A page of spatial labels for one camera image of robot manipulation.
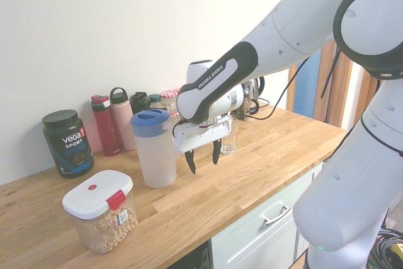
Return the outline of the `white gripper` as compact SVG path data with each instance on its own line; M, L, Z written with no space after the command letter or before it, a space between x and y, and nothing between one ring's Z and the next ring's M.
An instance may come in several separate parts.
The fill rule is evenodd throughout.
M231 131L231 117L222 117L207 128L201 128L192 123L183 123L175 126L173 142L175 149L185 154L186 162L193 174L196 173L194 150L213 142L213 164L217 164L220 157L222 138Z

